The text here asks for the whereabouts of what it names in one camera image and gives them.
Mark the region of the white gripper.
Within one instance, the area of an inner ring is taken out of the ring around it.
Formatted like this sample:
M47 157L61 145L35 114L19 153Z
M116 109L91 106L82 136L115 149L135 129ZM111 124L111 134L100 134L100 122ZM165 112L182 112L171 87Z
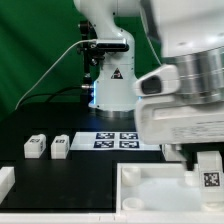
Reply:
M224 142L224 102L186 105L175 96L142 98L135 125L150 145Z

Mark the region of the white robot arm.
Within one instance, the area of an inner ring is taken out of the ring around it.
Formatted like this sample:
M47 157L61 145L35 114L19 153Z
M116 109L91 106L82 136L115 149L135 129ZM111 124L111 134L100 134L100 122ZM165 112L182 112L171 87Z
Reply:
M224 0L73 0L96 38L91 107L133 113L147 144L224 142ZM114 19L138 15L161 45L159 68L136 77L135 41Z

